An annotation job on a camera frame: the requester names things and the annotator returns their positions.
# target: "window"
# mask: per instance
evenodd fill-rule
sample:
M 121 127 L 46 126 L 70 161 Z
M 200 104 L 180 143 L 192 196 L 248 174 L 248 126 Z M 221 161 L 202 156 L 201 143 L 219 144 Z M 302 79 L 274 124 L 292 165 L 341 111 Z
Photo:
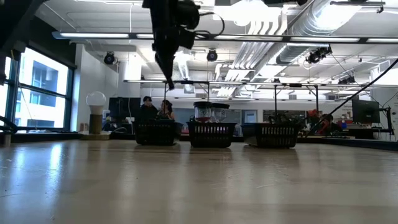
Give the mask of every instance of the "window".
M 65 117 L 65 98 L 22 89 L 22 101 L 15 119 L 19 125 L 34 128 L 63 128 Z
M 31 49 L 21 57 L 19 82 L 66 95 L 68 67 Z
M 10 77 L 10 68 L 11 68 L 11 58 L 6 57 L 6 70 L 4 71 L 4 73 L 6 74 L 7 78 Z
M 65 107 L 70 103 L 68 74 L 68 67 L 26 49 L 20 61 L 15 123 L 20 127 L 64 128 Z
M 15 124 L 16 126 L 19 126 L 20 123 L 21 123 L 21 119 L 20 119 L 20 118 L 15 119 L 14 124 Z
M 28 127 L 36 127 L 36 128 L 53 128 L 54 121 L 28 119 L 27 126 Z
M 6 115 L 7 93 L 8 85 L 4 84 L 3 86 L 0 86 L 0 116 Z

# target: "silver duct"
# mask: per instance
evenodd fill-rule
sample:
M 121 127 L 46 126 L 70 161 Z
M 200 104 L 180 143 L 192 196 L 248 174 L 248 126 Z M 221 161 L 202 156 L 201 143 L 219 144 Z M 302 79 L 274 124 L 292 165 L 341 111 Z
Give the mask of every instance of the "silver duct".
M 301 18 L 289 30 L 290 35 L 331 35 L 335 30 L 348 22 L 352 16 L 360 10 L 360 6 L 331 6 L 331 0 L 315 1 L 303 14 Z M 335 17 L 333 12 L 340 9 L 340 13 Z M 277 57 L 279 64 L 290 64 L 306 52 L 309 47 L 286 47 Z

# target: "lamp base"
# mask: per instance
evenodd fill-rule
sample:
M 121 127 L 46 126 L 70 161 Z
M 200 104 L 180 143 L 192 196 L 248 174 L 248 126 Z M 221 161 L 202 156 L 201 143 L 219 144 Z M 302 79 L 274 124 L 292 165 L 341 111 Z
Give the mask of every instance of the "lamp base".
M 88 122 L 89 134 L 101 134 L 102 131 L 102 114 L 90 114 Z
M 102 131 L 100 134 L 89 134 L 88 131 L 80 132 L 83 135 L 80 140 L 90 140 L 90 141 L 106 141 L 110 140 L 111 133 Z

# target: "object in basket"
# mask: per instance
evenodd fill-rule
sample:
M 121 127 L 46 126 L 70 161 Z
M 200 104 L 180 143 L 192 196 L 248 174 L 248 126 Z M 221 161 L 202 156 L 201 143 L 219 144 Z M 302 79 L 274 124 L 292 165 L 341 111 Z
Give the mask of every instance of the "object in basket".
M 211 107 L 212 122 L 222 122 L 227 117 L 229 105 L 224 103 L 213 103 Z
M 199 122 L 207 122 L 211 117 L 211 106 L 210 102 L 194 102 L 195 107 L 195 119 Z

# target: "wall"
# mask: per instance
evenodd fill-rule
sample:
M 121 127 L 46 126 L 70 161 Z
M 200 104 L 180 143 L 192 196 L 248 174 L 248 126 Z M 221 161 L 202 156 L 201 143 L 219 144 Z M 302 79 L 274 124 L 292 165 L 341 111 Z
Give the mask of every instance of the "wall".
M 79 129 L 80 123 L 88 123 L 90 109 L 86 104 L 87 94 L 100 91 L 106 96 L 104 110 L 108 109 L 109 98 L 117 95 L 118 74 L 102 61 L 89 54 L 84 45 L 76 46 L 75 79 L 73 86 L 73 103 L 71 130 Z

